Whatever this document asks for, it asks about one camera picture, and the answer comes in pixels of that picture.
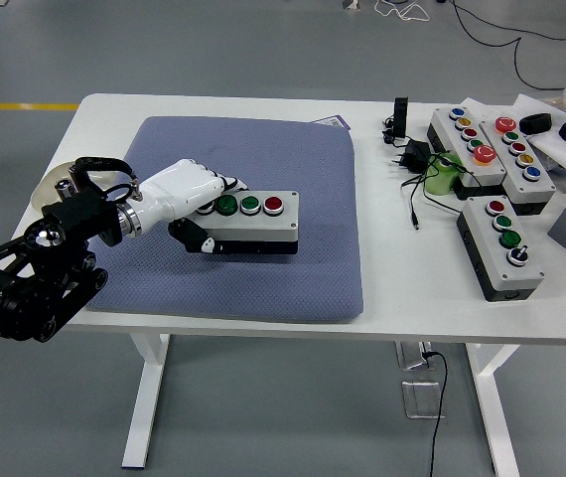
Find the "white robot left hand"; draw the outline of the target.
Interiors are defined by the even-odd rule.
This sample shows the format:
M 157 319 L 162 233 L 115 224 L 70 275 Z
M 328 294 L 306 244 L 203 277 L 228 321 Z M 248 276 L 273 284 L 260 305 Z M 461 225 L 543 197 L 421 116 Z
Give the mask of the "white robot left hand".
M 166 223 L 170 236 L 188 251 L 220 253 L 222 247 L 190 215 L 226 192 L 246 188 L 237 178 L 220 175 L 192 159 L 182 159 L 145 180 L 139 188 L 139 200 L 127 201 L 128 233 L 139 237 L 155 225 Z

